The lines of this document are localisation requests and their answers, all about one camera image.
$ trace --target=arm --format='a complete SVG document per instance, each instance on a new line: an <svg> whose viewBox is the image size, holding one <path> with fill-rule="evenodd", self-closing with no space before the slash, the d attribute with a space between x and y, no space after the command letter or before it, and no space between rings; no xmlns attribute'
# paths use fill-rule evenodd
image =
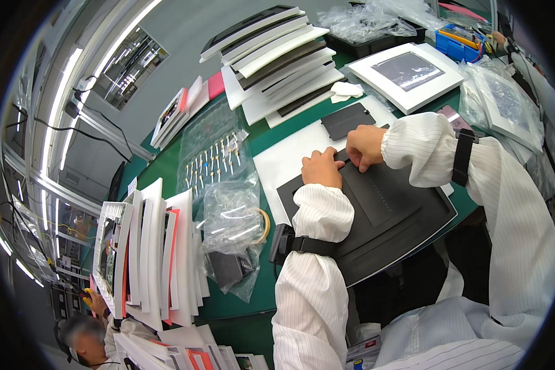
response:
<svg viewBox="0 0 555 370"><path fill-rule="evenodd" d="M337 167L343 163L337 167L335 163L331 154L328 166L332 168L319 167L317 172L332 170L333 176L339 176L339 183L314 181L308 173L308 162L303 167L302 178L307 185L294 196L300 207L292 219L296 236L337 242L349 233L354 210L341 192ZM272 319L276 369L343 367L347 354L347 291L332 258L290 253L277 279L276 305Z"/></svg>
<svg viewBox="0 0 555 370"><path fill-rule="evenodd" d="M383 137L386 164L412 164L409 182L435 187L450 182L457 139L440 114L397 120ZM484 337L527 348L555 295L555 226L525 169L497 142L473 144L466 189L485 207L492 241L489 312Z"/></svg>

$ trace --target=stack of foam sheets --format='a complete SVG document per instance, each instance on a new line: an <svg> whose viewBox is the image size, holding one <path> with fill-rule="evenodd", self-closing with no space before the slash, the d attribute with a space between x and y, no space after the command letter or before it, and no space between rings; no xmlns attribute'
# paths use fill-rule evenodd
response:
<svg viewBox="0 0 555 370"><path fill-rule="evenodd" d="M235 24L208 41L200 62L218 54L231 109L243 106L252 125L263 118L273 127L330 98L335 51L318 37L325 28L308 24L304 11L276 5Z"/></svg>

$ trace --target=black plastic tray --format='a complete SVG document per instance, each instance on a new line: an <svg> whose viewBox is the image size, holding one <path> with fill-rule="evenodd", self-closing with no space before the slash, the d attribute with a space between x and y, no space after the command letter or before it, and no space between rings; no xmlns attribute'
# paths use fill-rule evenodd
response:
<svg viewBox="0 0 555 370"><path fill-rule="evenodd" d="M407 43L422 43L426 38L426 29L422 26L416 25L413 22L409 22L407 20L405 20L405 22L415 27L415 31L417 31L417 36L403 37L384 35L377 39L367 41L363 44L352 44L348 41L341 40L340 38L333 36L332 34L323 35L323 38L327 43L327 47L332 48L335 51L341 51L345 54L351 55L356 59L360 59L395 46Z"/></svg>

